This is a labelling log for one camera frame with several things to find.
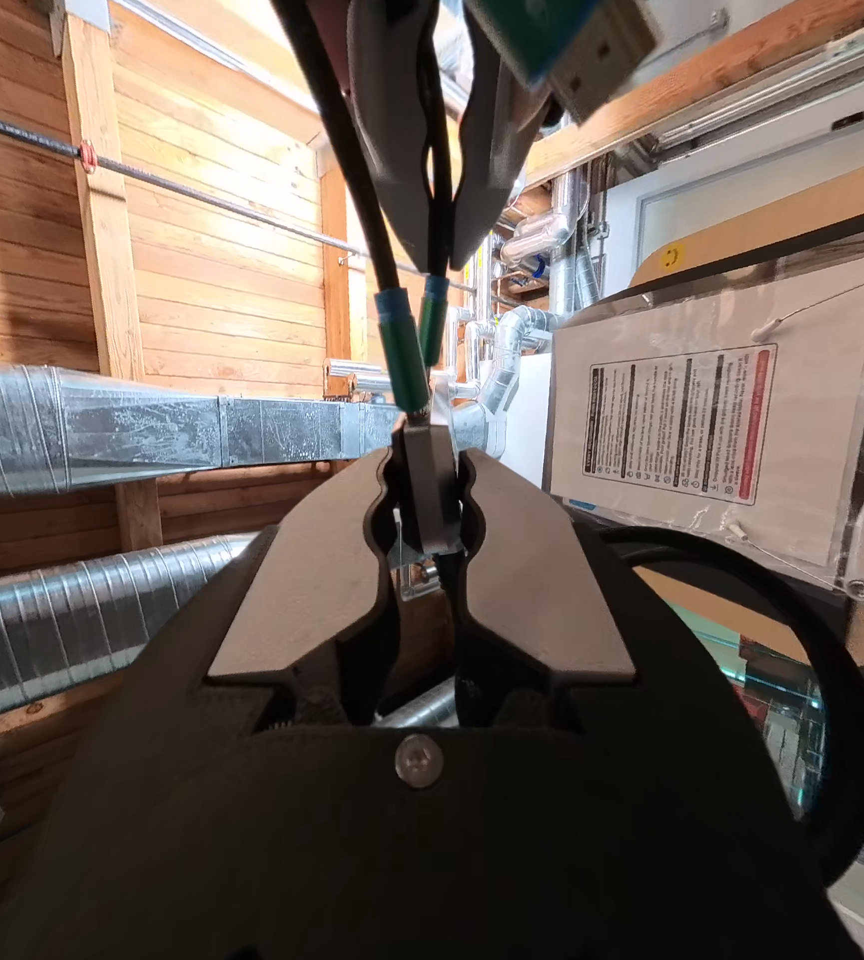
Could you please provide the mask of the rectangular sheet metal duct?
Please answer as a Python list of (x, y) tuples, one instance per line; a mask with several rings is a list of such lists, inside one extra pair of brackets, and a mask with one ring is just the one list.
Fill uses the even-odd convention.
[(399, 418), (388, 405), (195, 394), (0, 364), (0, 498), (354, 460), (390, 446)]

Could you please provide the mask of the instruction sign on wooden board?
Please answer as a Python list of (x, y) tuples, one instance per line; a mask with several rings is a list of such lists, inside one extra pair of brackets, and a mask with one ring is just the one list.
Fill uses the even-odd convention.
[(864, 666), (864, 167), (651, 254), (554, 341), (546, 490), (849, 608)]

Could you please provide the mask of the large spiral ventilation duct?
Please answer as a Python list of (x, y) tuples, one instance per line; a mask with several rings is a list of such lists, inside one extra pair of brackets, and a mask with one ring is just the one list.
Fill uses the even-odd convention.
[(0, 715), (129, 666), (255, 533), (0, 577)]

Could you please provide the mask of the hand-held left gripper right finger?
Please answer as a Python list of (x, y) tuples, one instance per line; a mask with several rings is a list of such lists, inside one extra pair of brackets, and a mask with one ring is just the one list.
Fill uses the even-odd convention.
[(525, 691), (560, 710), (572, 690), (628, 687), (637, 671), (567, 511), (486, 452), (461, 455), (464, 556), (456, 574), (455, 704), (495, 722)]

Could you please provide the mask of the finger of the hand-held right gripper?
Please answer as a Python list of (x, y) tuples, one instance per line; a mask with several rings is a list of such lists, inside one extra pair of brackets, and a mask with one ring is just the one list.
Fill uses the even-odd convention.
[(473, 3), (464, 2), (463, 7), (473, 80), (460, 124), (462, 175), (453, 201), (453, 270), (464, 267), (508, 204), (548, 107), (548, 90), (523, 87), (480, 24)]
[(420, 45), (429, 1), (352, 1), (345, 19), (351, 109), (385, 218), (414, 268), (432, 272), (429, 121), (420, 96)]

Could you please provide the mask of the silver insulated pipes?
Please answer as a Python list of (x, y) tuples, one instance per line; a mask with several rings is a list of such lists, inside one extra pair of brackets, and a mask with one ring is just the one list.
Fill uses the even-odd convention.
[(473, 395), (451, 414), (458, 450), (503, 456), (524, 356), (548, 352), (554, 333), (601, 298), (608, 175), (608, 159), (598, 158), (558, 177), (550, 207), (520, 221), (498, 247), (498, 280), (546, 279), (548, 307), (522, 302), (499, 318), (479, 315), (465, 324), (466, 382)]

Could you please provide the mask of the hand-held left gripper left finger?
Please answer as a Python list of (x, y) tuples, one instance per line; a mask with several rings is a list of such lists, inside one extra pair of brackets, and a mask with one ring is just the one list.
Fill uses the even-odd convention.
[(371, 724), (400, 651), (388, 553), (391, 449), (359, 458), (280, 524), (206, 674), (215, 685), (327, 690)]

